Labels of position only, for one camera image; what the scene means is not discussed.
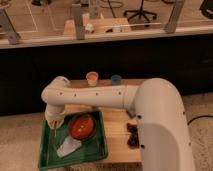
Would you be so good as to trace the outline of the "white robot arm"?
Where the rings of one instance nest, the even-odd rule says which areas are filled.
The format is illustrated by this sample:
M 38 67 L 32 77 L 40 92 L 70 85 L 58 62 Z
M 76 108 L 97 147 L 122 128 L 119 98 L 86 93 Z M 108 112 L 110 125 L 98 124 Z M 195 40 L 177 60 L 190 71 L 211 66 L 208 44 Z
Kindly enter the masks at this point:
M 196 171 L 182 98 L 161 78 L 140 85 L 72 88 L 59 76 L 41 93 L 45 119 L 61 122 L 67 104 L 133 110 L 136 113 L 143 171 Z

